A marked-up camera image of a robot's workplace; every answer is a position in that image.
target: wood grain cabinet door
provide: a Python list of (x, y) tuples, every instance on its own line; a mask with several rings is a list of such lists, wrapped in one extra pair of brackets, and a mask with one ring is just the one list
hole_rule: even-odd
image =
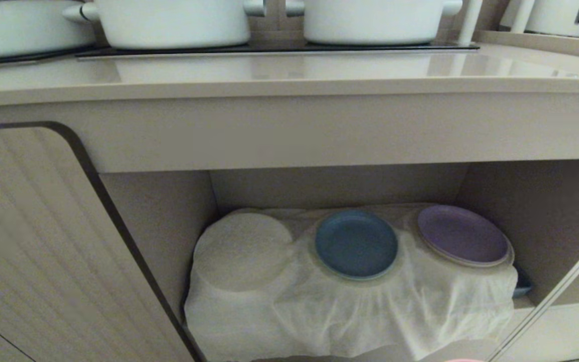
[(36, 362), (193, 360), (72, 137), (0, 128), (0, 335)]

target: white cloth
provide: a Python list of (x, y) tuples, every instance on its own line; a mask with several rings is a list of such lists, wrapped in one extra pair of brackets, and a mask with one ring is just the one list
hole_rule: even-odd
[[(211, 265), (196, 260), (184, 307), (196, 343), (211, 361), (355, 357), (389, 344), (419, 360), (455, 341), (499, 337), (513, 316), (512, 255), (492, 268), (437, 256), (418, 236), (416, 215), (425, 206), (359, 208), (391, 224), (399, 243), (392, 270), (368, 282), (334, 275), (315, 255), (317, 227), (342, 209), (239, 211), (269, 215), (285, 225), (294, 239), (284, 244), (291, 257), (271, 282), (245, 292), (212, 285), (198, 272)], [(218, 222), (211, 228), (220, 227)], [(197, 248), (211, 242), (201, 238)]]

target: cooking pot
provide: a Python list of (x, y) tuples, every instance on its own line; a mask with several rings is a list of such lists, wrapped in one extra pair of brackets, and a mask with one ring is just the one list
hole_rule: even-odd
[(88, 24), (74, 23), (62, 11), (81, 2), (0, 0), (0, 57), (80, 48), (95, 43)]
[(266, 0), (95, 0), (67, 9), (80, 21), (101, 21), (115, 48), (175, 49), (247, 43), (247, 16), (264, 17)]
[(462, 0), (286, 0), (287, 16), (305, 16), (304, 35), (323, 44), (430, 43), (441, 16), (461, 10)]

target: pot handle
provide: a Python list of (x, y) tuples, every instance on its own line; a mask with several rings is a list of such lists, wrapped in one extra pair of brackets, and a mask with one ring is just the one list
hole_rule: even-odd
[(461, 7), (464, 5), (463, 0), (448, 0), (444, 3), (444, 12), (442, 16), (455, 16), (459, 14)]
[(285, 0), (285, 14), (288, 18), (305, 15), (305, 2), (303, 0)]
[(93, 3), (85, 3), (82, 5), (73, 5), (62, 10), (62, 15), (68, 20), (76, 23), (88, 23), (93, 21), (100, 21), (100, 15), (97, 12), (97, 7)]
[(264, 18), (267, 15), (267, 0), (244, 0), (243, 8), (248, 16)]

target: countertop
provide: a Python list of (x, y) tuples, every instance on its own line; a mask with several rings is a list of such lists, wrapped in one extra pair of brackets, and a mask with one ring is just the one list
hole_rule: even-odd
[(0, 106), (214, 97), (579, 94), (579, 57), (480, 46), (474, 53), (67, 57), (0, 66)]

